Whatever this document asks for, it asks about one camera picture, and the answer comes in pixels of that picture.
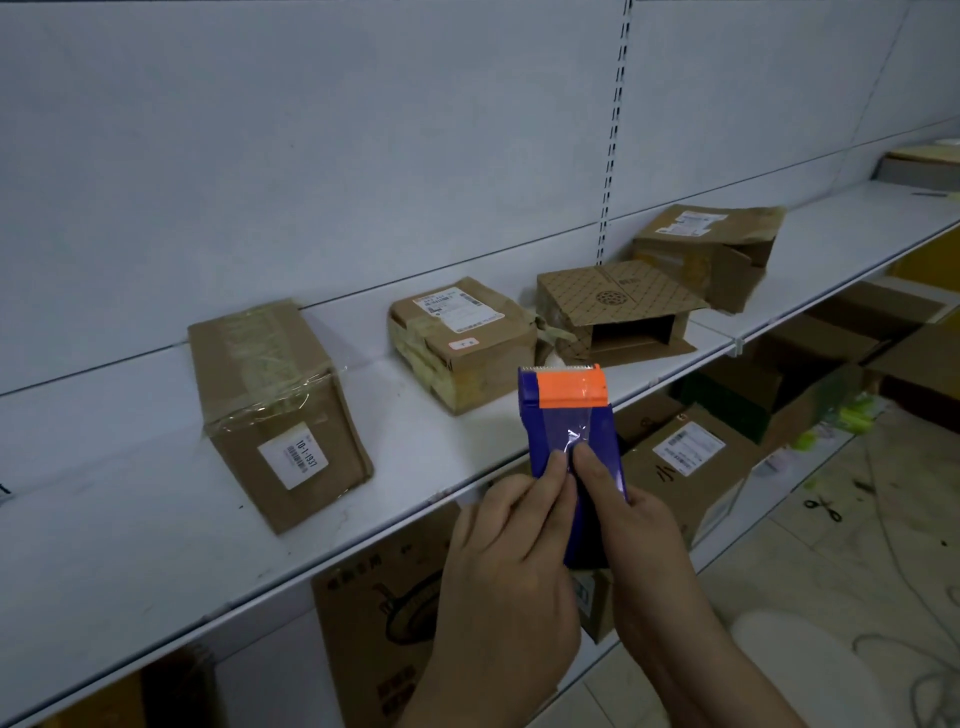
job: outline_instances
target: finger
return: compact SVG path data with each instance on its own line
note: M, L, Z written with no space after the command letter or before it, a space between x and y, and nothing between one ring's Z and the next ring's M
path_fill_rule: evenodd
M503 533L497 539L497 548L510 558L523 559L537 542L543 523L564 486L566 454L559 450L550 453L546 470L523 497L520 505L507 521Z
M465 505L460 510L457 521L453 524L453 532L450 534L450 550L459 551L467 545L470 537L470 531L473 530L473 522L476 519L478 503Z
M564 562L566 545L573 528L573 515L577 510L577 481L568 473L564 485L553 504L553 509L540 530L540 537L530 549L527 560L546 569L555 569Z
M601 523L629 508L607 466L600 462L600 458L586 443L579 443L573 449L573 470L587 488Z
M536 481L529 475L508 475L483 496L473 519L468 546L478 551L492 544L503 530L511 509Z

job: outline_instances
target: blue tape dispenser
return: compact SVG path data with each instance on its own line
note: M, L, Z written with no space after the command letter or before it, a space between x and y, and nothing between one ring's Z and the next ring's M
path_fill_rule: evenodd
M617 489L626 498L620 450L613 426L607 378L599 365L584 367L523 367L518 373L520 419L530 441L530 469L543 475L552 450L567 453L587 442L607 466ZM564 563L570 569L603 569L607 556L600 538L593 501L577 477L577 511L573 518Z

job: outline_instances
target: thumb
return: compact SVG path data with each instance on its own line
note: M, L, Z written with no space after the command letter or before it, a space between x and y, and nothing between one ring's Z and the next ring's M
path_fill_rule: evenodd
M573 470L587 488L600 522L630 510L623 494L617 490L607 466L586 443L578 443L573 449Z

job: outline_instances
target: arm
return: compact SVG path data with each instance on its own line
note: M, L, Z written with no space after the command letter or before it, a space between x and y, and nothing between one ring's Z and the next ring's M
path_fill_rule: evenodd
M587 446L577 446L573 462L600 519L617 632L671 718L682 725L803 728L714 615L669 509L636 489L625 502Z
M577 493L554 452L540 480L504 478L450 537L433 654L397 728L519 728L580 647L564 551Z

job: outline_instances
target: packing tape on box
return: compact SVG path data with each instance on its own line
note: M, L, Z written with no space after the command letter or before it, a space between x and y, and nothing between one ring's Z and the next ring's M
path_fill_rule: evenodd
M247 395L226 400L225 408L230 414L207 423L204 432L208 436L296 412L306 405L311 390L320 382L347 370L335 368L329 361L307 369L298 367L290 342L274 319L273 304L226 316L220 329ZM313 421L325 419L324 415Z

